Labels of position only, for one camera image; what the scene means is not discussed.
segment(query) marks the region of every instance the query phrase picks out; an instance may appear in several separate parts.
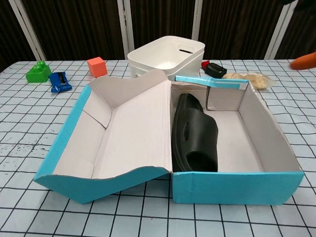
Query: blue toy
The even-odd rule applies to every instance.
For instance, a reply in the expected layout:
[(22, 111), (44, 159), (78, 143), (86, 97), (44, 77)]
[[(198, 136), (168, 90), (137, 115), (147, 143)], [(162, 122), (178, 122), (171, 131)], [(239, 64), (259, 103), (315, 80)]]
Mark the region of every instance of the blue toy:
[(48, 78), (52, 85), (51, 92), (62, 92), (72, 89), (72, 86), (67, 81), (65, 72), (52, 73)]

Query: white plastic bin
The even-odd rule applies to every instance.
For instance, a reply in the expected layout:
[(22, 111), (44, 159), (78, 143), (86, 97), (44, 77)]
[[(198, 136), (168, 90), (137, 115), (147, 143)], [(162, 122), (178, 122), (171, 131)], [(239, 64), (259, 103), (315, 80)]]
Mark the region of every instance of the white plastic bin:
[(163, 70), (169, 80), (175, 76), (199, 76), (205, 44), (177, 36), (164, 36), (132, 52), (128, 63), (132, 77), (152, 69)]

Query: black object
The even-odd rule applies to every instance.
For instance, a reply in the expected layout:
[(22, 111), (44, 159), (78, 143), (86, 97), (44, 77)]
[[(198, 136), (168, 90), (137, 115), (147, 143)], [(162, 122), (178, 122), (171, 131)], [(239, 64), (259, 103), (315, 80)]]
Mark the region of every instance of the black object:
[(213, 78), (222, 78), (227, 73), (227, 69), (217, 65), (216, 63), (209, 63), (206, 65), (205, 73)]
[(217, 172), (217, 136), (216, 121), (203, 112), (198, 99), (181, 94), (172, 126), (173, 172)]

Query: orange object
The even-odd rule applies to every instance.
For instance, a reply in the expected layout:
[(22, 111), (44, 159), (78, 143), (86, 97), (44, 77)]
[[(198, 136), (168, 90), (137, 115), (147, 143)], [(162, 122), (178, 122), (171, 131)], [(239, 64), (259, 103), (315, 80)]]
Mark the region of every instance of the orange object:
[(295, 59), (290, 64), (291, 69), (294, 70), (305, 70), (316, 68), (316, 52), (304, 55)]
[(91, 58), (87, 60), (91, 74), (97, 78), (108, 73), (107, 66), (102, 58)]

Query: cardboard box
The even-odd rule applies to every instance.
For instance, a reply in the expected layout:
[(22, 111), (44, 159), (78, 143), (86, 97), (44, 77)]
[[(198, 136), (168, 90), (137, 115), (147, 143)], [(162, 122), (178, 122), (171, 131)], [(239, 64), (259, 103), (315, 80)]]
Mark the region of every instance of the cardboard box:
[[(172, 173), (177, 99), (205, 104), (206, 87), (171, 82), (161, 70), (136, 79), (101, 77), (81, 93), (34, 180), (86, 203)], [(304, 173), (251, 86), (211, 88), (206, 114), (219, 128), (218, 172), (172, 174), (179, 203), (282, 204)]]

